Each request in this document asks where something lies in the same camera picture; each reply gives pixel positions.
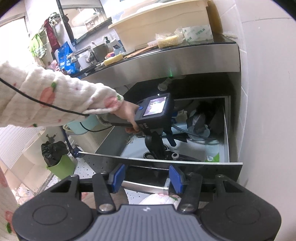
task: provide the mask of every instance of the mirror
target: mirror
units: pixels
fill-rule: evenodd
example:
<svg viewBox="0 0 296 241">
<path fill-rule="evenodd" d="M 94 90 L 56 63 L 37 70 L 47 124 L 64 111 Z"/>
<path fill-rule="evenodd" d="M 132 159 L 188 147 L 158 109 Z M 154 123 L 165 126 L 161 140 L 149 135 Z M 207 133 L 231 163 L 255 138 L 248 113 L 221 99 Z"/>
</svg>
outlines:
<svg viewBox="0 0 296 241">
<path fill-rule="evenodd" d="M 69 38 L 80 43 L 85 38 L 112 23 L 100 0 L 56 0 Z"/>
</svg>

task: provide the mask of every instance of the blue plastic bag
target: blue plastic bag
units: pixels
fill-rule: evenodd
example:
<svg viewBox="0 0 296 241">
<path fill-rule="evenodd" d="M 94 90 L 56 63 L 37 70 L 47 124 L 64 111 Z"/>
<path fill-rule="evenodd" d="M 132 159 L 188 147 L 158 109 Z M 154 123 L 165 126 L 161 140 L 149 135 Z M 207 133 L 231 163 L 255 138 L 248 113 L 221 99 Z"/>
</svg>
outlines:
<svg viewBox="0 0 296 241">
<path fill-rule="evenodd" d="M 62 47 L 58 49 L 59 66 L 61 69 L 65 69 L 68 74 L 75 74 L 79 70 L 76 69 L 75 63 L 71 63 L 71 59 L 67 59 L 68 55 L 73 53 L 68 42 L 65 42 Z"/>
</svg>

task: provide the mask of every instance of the green trash can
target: green trash can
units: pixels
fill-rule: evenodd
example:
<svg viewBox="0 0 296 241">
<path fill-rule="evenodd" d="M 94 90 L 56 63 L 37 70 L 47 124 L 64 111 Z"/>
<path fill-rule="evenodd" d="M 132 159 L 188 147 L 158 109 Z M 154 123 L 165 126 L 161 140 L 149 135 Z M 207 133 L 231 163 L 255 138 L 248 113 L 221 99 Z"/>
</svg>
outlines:
<svg viewBox="0 0 296 241">
<path fill-rule="evenodd" d="M 58 164 L 52 167 L 47 167 L 47 169 L 62 180 L 69 175 L 73 175 L 75 164 L 71 161 L 68 155 L 62 155 Z"/>
</svg>

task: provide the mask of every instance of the open drawer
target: open drawer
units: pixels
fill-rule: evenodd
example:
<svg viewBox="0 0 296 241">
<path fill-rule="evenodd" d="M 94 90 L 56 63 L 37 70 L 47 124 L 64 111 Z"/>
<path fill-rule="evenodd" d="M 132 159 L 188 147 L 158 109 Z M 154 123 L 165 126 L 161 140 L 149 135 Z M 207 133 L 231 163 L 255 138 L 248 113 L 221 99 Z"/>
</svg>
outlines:
<svg viewBox="0 0 296 241">
<path fill-rule="evenodd" d="M 221 124 L 224 132 L 213 141 L 186 142 L 175 140 L 176 147 L 171 147 L 166 139 L 164 144 L 172 151 L 197 159 L 190 160 L 155 160 L 145 159 L 148 152 L 144 138 L 127 134 L 122 127 L 114 127 L 105 138 L 95 154 L 84 153 L 85 161 L 95 172 L 110 172 L 118 163 L 128 165 L 126 178 L 122 186 L 133 191 L 145 193 L 168 193 L 170 184 L 168 169 L 171 164 L 179 166 L 185 174 L 200 173 L 204 178 L 214 178 L 223 174 L 237 180 L 242 163 L 229 162 L 228 126 L 230 117 L 230 100 L 228 96 L 190 98 L 175 100 L 175 105 L 186 106 L 190 113 L 201 101 L 220 101 L 223 103 Z"/>
</svg>

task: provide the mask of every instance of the green cloth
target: green cloth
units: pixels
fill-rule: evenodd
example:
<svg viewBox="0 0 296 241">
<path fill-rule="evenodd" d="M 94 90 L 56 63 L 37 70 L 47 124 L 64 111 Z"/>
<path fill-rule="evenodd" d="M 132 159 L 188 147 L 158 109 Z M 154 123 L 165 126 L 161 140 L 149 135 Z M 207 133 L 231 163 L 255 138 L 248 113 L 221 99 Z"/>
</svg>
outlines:
<svg viewBox="0 0 296 241">
<path fill-rule="evenodd" d="M 29 44 L 29 51 L 33 57 L 42 58 L 45 55 L 46 49 L 43 46 L 40 35 L 35 34 Z"/>
</svg>

